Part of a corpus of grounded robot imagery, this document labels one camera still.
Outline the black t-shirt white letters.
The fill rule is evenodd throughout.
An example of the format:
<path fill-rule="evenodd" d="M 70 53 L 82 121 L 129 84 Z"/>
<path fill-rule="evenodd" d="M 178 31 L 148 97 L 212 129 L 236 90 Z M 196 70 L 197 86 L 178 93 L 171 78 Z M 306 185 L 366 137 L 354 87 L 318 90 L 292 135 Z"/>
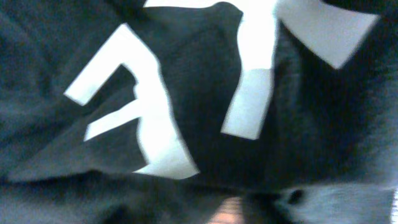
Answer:
<path fill-rule="evenodd" d="M 397 221 L 396 1 L 2 1 L 1 222 Z"/>

